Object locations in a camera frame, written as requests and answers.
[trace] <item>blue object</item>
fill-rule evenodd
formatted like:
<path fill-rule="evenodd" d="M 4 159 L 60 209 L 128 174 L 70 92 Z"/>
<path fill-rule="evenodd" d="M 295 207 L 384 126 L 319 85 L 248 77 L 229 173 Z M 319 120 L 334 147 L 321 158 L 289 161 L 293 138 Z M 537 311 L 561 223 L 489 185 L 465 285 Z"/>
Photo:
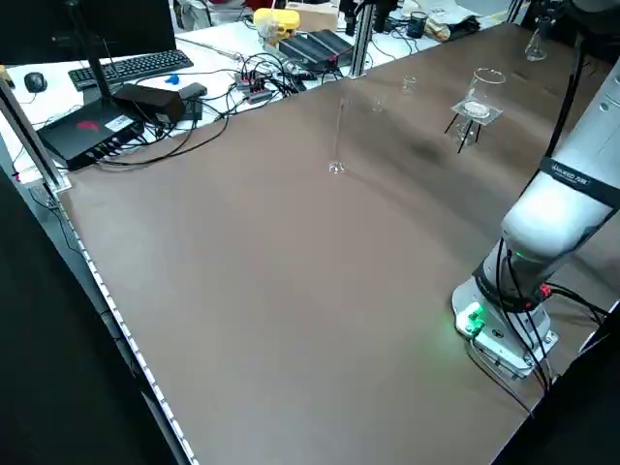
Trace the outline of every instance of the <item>blue object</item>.
<path fill-rule="evenodd" d="M 172 85 L 177 85 L 179 81 L 178 75 L 170 75 L 170 77 L 166 79 L 166 83 Z"/>

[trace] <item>paper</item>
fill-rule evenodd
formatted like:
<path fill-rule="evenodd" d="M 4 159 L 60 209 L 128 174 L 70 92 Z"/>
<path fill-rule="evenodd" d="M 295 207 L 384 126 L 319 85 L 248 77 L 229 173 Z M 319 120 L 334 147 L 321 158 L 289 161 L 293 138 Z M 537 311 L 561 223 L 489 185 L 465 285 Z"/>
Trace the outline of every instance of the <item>paper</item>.
<path fill-rule="evenodd" d="M 471 10 L 459 7 L 454 0 L 418 0 L 421 8 L 435 22 L 458 24 L 469 16 L 476 16 Z"/>
<path fill-rule="evenodd" d="M 110 123 L 106 125 L 106 127 L 110 129 L 113 133 L 117 133 L 118 131 L 126 128 L 133 122 L 134 122 L 133 119 L 128 118 L 125 115 L 122 115 L 122 116 L 118 116 L 117 118 L 112 119 Z"/>

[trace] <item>brown table surface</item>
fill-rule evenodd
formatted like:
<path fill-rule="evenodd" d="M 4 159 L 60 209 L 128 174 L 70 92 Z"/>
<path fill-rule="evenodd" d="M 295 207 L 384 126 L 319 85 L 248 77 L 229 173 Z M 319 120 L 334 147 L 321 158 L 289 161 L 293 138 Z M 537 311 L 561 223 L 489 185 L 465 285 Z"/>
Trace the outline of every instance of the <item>brown table surface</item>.
<path fill-rule="evenodd" d="M 529 35 L 498 26 L 236 116 L 174 160 L 72 175 L 63 203 L 201 463 L 479 464 L 509 439 L 524 413 L 468 359 L 450 295 L 497 240 L 558 113 L 571 51 L 529 63 Z M 479 66 L 507 75 L 506 111 L 457 155 L 443 131 Z M 350 170 L 333 175 L 341 96 L 355 109 Z M 617 234 L 612 222 L 557 280 L 610 305 Z M 566 302 L 549 311 L 562 371 L 593 327 Z M 541 391 L 515 386 L 532 402 Z"/>

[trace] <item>glass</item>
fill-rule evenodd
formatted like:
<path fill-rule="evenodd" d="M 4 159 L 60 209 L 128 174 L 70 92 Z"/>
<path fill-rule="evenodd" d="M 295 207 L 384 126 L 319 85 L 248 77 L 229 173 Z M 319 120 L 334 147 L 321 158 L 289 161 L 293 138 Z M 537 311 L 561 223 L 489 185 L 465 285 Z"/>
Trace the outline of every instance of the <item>glass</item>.
<path fill-rule="evenodd" d="M 402 93 L 405 95 L 413 95 L 418 87 L 418 80 L 413 76 L 403 77 Z"/>
<path fill-rule="evenodd" d="M 463 110 L 478 120 L 497 117 L 501 113 L 500 94 L 506 82 L 503 73 L 490 68 L 478 68 L 463 102 Z"/>
<path fill-rule="evenodd" d="M 373 96 L 372 98 L 372 110 L 376 113 L 381 113 L 386 109 L 386 96 L 383 94 Z"/>
<path fill-rule="evenodd" d="M 546 58 L 546 51 L 543 49 L 543 38 L 541 30 L 537 29 L 530 39 L 530 43 L 525 48 L 525 57 L 528 61 L 542 61 Z"/>
<path fill-rule="evenodd" d="M 461 121 L 460 123 L 454 125 L 453 139 L 459 145 L 462 143 L 463 147 L 474 145 L 474 143 L 476 143 L 476 132 L 474 131 L 475 125 L 470 123 L 471 119 L 466 119 L 465 121 Z"/>
<path fill-rule="evenodd" d="M 349 105 L 346 99 L 340 99 L 340 104 L 338 106 L 338 119 L 336 120 L 336 137 L 333 142 L 333 154 L 331 157 L 331 161 L 329 162 L 329 172 L 334 174 L 339 174 L 347 170 L 347 166 L 341 159 L 341 154 L 339 153 L 339 144 L 340 144 L 340 131 L 342 129 L 342 119 L 344 118 L 345 109 Z"/>

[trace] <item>glass beaker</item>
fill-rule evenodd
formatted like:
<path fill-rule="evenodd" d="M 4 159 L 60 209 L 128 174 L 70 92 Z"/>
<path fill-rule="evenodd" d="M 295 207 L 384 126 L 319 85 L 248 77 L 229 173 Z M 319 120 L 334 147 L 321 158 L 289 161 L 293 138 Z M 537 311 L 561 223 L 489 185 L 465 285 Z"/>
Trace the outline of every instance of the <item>glass beaker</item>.
<path fill-rule="evenodd" d="M 500 95 L 504 82 L 506 77 L 500 71 L 490 68 L 475 70 L 463 110 L 477 119 L 485 119 L 491 116 L 491 113 L 501 112 Z"/>

